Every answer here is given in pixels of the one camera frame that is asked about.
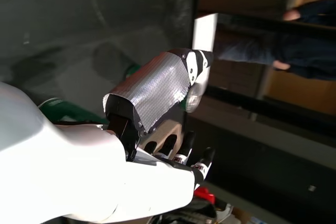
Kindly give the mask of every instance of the duct tape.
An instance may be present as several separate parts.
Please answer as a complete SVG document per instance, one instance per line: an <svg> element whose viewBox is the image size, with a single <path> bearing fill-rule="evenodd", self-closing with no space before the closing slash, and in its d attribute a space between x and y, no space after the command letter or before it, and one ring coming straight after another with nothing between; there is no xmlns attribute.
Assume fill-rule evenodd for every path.
<svg viewBox="0 0 336 224"><path fill-rule="evenodd" d="M105 95L104 112L110 95L123 97L133 104L148 132L173 105L185 98L189 87L190 79L182 59L163 52Z"/></svg>

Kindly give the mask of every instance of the person's hand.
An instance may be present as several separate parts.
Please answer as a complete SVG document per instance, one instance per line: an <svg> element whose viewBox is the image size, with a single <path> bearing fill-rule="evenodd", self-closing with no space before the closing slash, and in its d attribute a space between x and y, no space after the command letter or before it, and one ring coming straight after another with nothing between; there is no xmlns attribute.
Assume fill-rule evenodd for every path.
<svg viewBox="0 0 336 224"><path fill-rule="evenodd" d="M278 60L273 61L273 67L280 70L288 70L290 68L290 64L282 63Z"/></svg>
<svg viewBox="0 0 336 224"><path fill-rule="evenodd" d="M283 19L291 21L304 18L301 22L310 23L311 17L319 16L319 25L329 25L323 21L324 18L327 16L334 17L335 15L336 0L318 0L300 5L295 9L285 12Z"/></svg>
<svg viewBox="0 0 336 224"><path fill-rule="evenodd" d="M301 17L301 14L299 13L298 10L289 10L287 12L285 12L284 16L283 16L283 19L285 21L291 21L291 20L296 20L296 19L299 19Z"/></svg>

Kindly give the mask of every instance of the dark jacket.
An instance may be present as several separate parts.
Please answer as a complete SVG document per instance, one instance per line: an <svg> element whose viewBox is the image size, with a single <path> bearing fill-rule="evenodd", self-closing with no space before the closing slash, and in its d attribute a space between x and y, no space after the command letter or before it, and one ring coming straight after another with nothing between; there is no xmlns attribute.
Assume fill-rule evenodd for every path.
<svg viewBox="0 0 336 224"><path fill-rule="evenodd" d="M336 27L336 0L320 0L297 8L304 23ZM336 80L335 41L281 35L276 59L291 65L288 72L305 78Z"/></svg>

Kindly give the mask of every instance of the red object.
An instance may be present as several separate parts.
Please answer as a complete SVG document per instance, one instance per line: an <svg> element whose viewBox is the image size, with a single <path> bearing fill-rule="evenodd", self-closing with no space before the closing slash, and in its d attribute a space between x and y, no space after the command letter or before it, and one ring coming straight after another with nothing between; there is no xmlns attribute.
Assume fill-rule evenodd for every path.
<svg viewBox="0 0 336 224"><path fill-rule="evenodd" d="M199 187L194 191L194 196L197 196L202 199L206 199L207 201L210 201L211 204L215 203L215 195L209 193L209 190L205 187Z"/></svg>

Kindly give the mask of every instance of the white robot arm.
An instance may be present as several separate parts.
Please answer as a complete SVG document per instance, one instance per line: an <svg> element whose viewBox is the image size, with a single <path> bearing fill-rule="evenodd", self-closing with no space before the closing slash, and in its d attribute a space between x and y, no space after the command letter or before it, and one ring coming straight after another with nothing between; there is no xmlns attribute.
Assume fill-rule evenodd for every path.
<svg viewBox="0 0 336 224"><path fill-rule="evenodd" d="M164 55L105 97L108 129L115 135L95 124L54 125L27 95L0 83L0 223L39 224L60 216L111 223L158 215L191 201L211 166L213 150L191 168L180 164L185 159L179 163L180 159L170 161L139 149L139 134L160 123L167 109L186 96L181 90L162 89L167 76L155 67L174 71L177 65L164 61L178 57L188 77L188 92L211 58L207 52L188 49ZM132 97L127 91L141 95ZM157 102L170 92L178 96L175 103ZM147 100L154 116L143 113L149 110L143 110Z"/></svg>

